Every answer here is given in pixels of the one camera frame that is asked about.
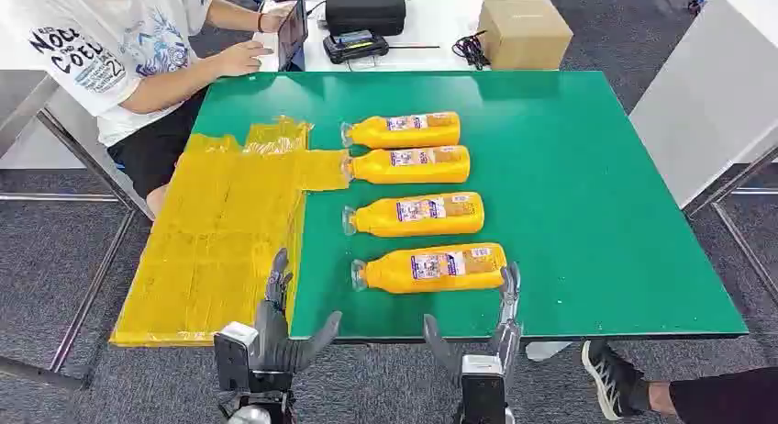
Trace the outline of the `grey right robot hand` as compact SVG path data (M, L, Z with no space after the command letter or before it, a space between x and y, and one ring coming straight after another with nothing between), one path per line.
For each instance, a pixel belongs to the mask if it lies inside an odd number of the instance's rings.
M499 318L489 340L488 353L456 353L439 332L437 319L423 316L423 337L436 362L449 373L453 385L460 387L464 374L487 374L507 377L519 344L522 327L517 323L521 276L517 262L510 262L500 270L503 283L499 287Z

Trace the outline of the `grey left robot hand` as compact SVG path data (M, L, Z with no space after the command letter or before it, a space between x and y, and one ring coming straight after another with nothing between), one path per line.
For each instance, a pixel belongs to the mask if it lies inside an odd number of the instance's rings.
M305 340L289 338L285 315L286 290L293 274L287 270L288 265L288 250L281 248L272 259L264 298L256 308L254 328L258 331L258 337L254 368L258 371L299 373L339 334L342 313L334 311L315 335Z

